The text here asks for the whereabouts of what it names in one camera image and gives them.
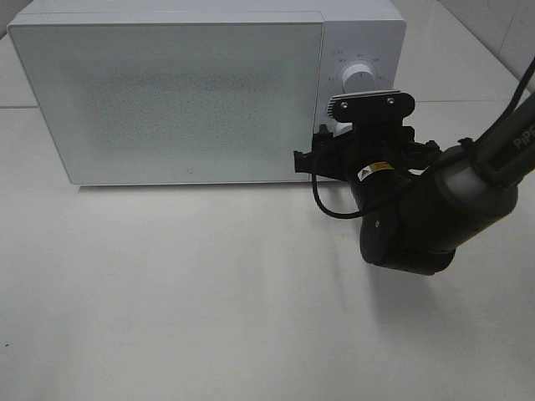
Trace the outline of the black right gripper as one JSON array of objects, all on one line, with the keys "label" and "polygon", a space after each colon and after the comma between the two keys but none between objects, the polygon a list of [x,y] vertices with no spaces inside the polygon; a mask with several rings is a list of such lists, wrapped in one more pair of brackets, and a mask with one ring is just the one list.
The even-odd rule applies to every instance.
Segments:
[{"label": "black right gripper", "polygon": [[399,90],[335,95],[327,105],[327,116],[339,123],[365,125],[336,135],[321,124],[313,134],[311,150],[293,152],[294,170],[347,183],[379,178],[409,183],[416,170],[426,170],[441,154],[435,141],[415,141],[413,127],[399,121],[414,110],[415,99]]}]

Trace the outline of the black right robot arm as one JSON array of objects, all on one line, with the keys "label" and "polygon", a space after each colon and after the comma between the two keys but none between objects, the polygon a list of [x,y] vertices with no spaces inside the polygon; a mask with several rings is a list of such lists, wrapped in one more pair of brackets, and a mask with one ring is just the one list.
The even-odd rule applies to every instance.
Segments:
[{"label": "black right robot arm", "polygon": [[446,150],[415,140],[404,122],[414,110],[399,90],[336,95],[328,115],[350,130],[321,125],[311,150],[294,153],[294,169],[348,184],[366,262],[431,276],[514,210],[518,185],[534,169],[534,100],[514,97],[479,138]]}]

